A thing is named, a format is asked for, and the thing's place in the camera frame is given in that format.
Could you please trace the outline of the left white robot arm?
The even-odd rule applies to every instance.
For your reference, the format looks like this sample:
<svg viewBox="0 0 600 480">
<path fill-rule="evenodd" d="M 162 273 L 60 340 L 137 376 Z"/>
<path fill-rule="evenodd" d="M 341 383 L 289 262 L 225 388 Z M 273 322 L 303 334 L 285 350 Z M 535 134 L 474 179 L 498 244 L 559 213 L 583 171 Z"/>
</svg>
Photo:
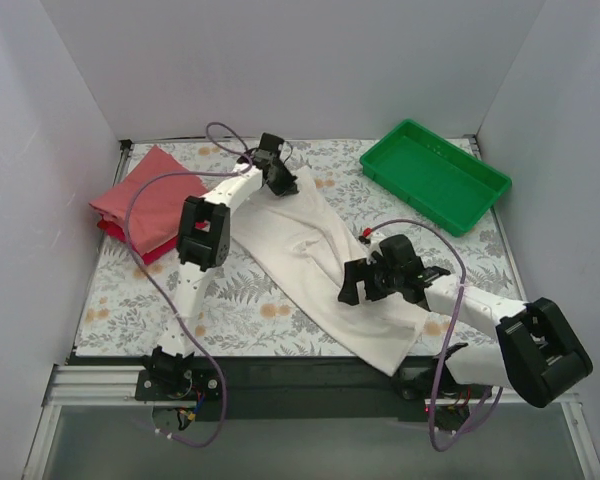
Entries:
<svg viewBox="0 0 600 480">
<path fill-rule="evenodd" d="M 190 361 L 198 349 L 190 339 L 188 321 L 201 312 L 207 288 L 228 257 L 231 215 L 264 186 L 277 197 L 298 193 L 296 176 L 281 159 L 286 146 L 282 138 L 262 134 L 258 146 L 241 155 L 227 179 L 204 195 L 184 201 L 176 242 L 178 285 L 172 301 L 176 317 L 145 363 L 146 383 L 159 387 L 170 399 L 202 391 L 208 381 L 219 383 L 217 375 L 193 372 Z"/>
</svg>

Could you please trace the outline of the white t shirt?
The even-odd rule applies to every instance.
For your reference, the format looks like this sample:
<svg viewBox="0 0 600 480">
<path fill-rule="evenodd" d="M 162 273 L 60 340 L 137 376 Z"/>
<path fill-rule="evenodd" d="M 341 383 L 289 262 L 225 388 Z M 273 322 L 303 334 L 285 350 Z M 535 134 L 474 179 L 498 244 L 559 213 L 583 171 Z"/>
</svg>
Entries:
<svg viewBox="0 0 600 480">
<path fill-rule="evenodd" d="M 324 332 L 366 363 L 393 375 L 422 333 L 428 314 L 397 294 L 356 306 L 338 301 L 346 262 L 366 251 L 318 191 L 308 167 L 299 191 L 264 188 L 233 214 L 231 235 Z"/>
</svg>

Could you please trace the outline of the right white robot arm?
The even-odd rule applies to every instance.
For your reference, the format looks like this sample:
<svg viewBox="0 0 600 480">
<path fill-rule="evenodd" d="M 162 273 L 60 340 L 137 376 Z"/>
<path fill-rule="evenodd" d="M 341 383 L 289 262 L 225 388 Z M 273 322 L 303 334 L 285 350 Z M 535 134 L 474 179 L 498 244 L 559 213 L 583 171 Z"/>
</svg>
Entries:
<svg viewBox="0 0 600 480">
<path fill-rule="evenodd" d="M 447 269 L 425 266 L 404 235 L 374 241 L 367 257 L 346 262 L 338 300 L 354 306 L 394 294 L 493 340 L 483 348 L 447 347 L 428 370 L 401 375 L 409 389 L 451 398 L 471 385 L 496 386 L 543 408 L 593 371 L 589 354 L 555 302 L 511 300 L 465 285 Z"/>
</svg>

